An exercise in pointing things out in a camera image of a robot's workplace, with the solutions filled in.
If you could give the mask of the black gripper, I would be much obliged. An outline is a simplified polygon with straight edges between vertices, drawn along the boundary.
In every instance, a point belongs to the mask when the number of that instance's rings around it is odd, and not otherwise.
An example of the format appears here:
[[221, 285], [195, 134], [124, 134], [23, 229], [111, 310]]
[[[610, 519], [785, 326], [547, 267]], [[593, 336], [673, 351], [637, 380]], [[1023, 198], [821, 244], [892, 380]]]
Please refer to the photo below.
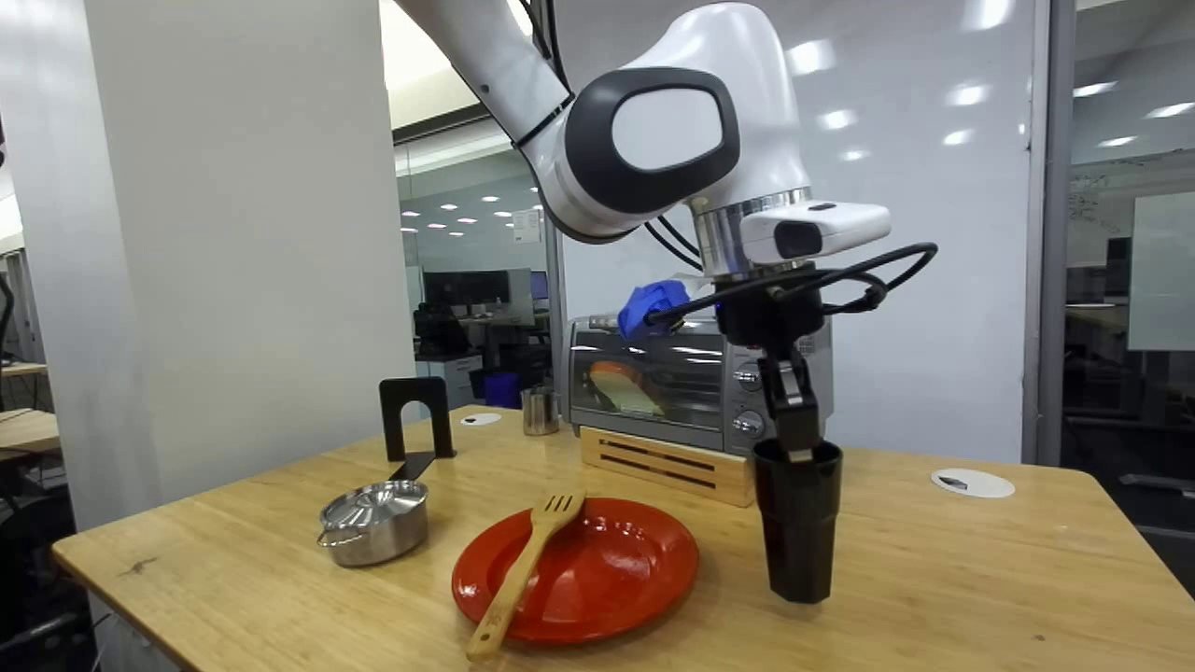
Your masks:
[[[824, 328], [816, 267], [715, 280], [715, 326], [739, 348], [786, 351]], [[800, 353], [759, 361], [776, 445], [791, 464], [809, 464], [821, 445], [816, 394]]]

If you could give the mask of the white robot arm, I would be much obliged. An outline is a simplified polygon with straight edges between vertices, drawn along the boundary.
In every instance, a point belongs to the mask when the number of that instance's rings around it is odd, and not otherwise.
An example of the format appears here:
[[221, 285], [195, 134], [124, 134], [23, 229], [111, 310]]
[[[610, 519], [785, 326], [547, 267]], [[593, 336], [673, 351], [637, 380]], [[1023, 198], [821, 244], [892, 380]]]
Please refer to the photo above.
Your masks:
[[785, 46], [754, 3], [684, 11], [643, 57], [566, 88], [509, 0], [397, 0], [535, 171], [547, 216], [611, 244], [687, 205], [715, 285], [719, 332], [762, 351], [776, 445], [821, 445], [785, 280], [809, 258], [796, 210], [809, 181], [796, 145]]

